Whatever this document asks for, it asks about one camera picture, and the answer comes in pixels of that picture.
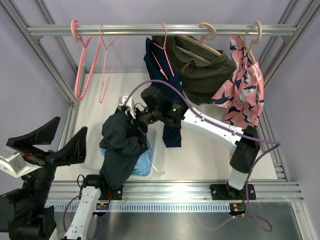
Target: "beige hanger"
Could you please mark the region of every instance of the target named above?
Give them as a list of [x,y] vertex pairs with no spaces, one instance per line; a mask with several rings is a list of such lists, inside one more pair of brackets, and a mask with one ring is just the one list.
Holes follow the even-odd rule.
[[[199,24],[199,26],[200,26],[200,27],[203,27],[203,28],[208,28],[208,29],[210,29],[210,31],[211,31],[211,33],[212,33],[211,36],[205,36],[205,35],[204,35],[204,36],[201,36],[200,40],[196,40],[196,39],[193,39],[193,38],[188,37],[188,36],[177,36],[177,37],[178,37],[178,38],[181,38],[181,39],[184,39],[184,40],[187,40],[187,41],[189,41],[189,42],[191,42],[191,43],[193,43],[193,44],[196,44],[196,45],[198,45],[198,46],[200,46],[200,47],[208,50],[209,52],[211,52],[211,53],[213,53],[213,54],[215,54],[215,55],[217,55],[217,56],[220,57],[220,56],[221,56],[221,53],[220,53],[220,52],[218,52],[217,50],[213,49],[212,47],[210,47],[210,46],[208,46],[208,45],[203,44],[204,40],[213,40],[213,39],[216,38],[216,36],[217,36],[217,30],[215,29],[215,27],[212,26],[211,24],[207,23],[207,22],[201,22],[201,23]],[[188,54],[188,55],[190,55],[190,56],[193,56],[193,57],[195,57],[195,58],[197,58],[197,59],[199,59],[199,60],[201,60],[201,61],[204,60],[204,62],[208,62],[208,61],[205,60],[203,57],[201,57],[201,56],[199,56],[199,55],[196,55],[196,54],[193,53],[193,52],[190,52],[190,51],[185,50],[185,49],[184,49],[183,52],[184,52],[185,54]]]
[[262,37],[262,25],[261,25],[261,22],[256,21],[256,22],[254,22],[254,24],[252,26],[253,26],[253,28],[257,28],[258,29],[258,37],[255,38],[255,39],[253,38],[251,40],[250,46],[248,46],[248,44],[247,44],[247,42],[246,42],[246,40],[245,40],[245,38],[243,36],[239,36],[239,38],[240,38],[242,44],[244,45],[244,47],[245,47],[245,49],[246,49],[246,51],[248,53],[249,59],[251,60],[251,62],[253,64],[255,64],[257,61],[255,59],[254,54],[252,53],[252,48],[253,48],[254,45],[257,45],[261,40],[261,37]]

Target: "gray floor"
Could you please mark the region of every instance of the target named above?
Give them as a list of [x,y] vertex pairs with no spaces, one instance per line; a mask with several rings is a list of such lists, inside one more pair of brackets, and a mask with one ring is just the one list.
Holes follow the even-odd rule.
[[[103,216],[104,230],[100,240],[301,240],[301,234],[288,203],[254,203],[255,213],[271,222],[273,232],[262,231],[250,217],[234,219],[219,230],[230,218],[228,213],[107,213]],[[66,216],[69,226],[74,213]],[[62,212],[55,214],[58,236],[64,235]],[[101,223],[92,218],[87,239],[101,232]]]

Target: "olive green garment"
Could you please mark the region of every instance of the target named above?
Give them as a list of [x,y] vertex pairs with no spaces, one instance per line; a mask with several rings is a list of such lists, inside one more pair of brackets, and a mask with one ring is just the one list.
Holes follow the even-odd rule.
[[[152,36],[159,45],[164,45],[165,36]],[[201,61],[180,51],[176,46],[203,57]],[[180,73],[183,91],[196,105],[211,103],[211,97],[236,70],[236,64],[221,50],[221,56],[176,36],[167,36],[166,53],[171,67]]]

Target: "light blue garment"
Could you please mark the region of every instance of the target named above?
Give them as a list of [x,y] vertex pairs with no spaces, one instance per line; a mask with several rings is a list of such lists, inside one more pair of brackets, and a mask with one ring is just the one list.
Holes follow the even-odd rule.
[[[148,176],[151,169],[151,158],[153,155],[151,144],[148,139],[146,139],[146,144],[148,147],[148,150],[142,153],[136,162],[136,165],[134,166],[132,175],[134,176]],[[100,147],[100,152],[102,156],[105,155],[107,149]]]

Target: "plastic bin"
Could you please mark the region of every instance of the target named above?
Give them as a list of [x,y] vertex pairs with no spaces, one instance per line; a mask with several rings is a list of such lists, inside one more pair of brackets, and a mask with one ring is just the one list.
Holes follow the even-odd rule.
[[[89,134],[86,138],[86,158],[84,163],[79,164],[79,167],[85,171],[90,172],[93,174],[99,174],[99,171],[104,163],[105,157],[102,156],[100,149],[99,149],[99,143],[102,140],[103,136],[101,134],[102,131],[102,123],[101,122],[95,122],[89,129]],[[160,140],[159,134],[157,131],[149,127],[147,138],[151,144],[152,148],[152,157],[151,157],[151,169],[150,173],[147,176],[135,176],[131,175],[128,180],[134,180],[134,179],[148,179],[150,178],[155,172],[158,172],[159,174],[164,174],[164,159],[161,158],[161,161],[157,161],[157,155],[158,155],[158,149]]]

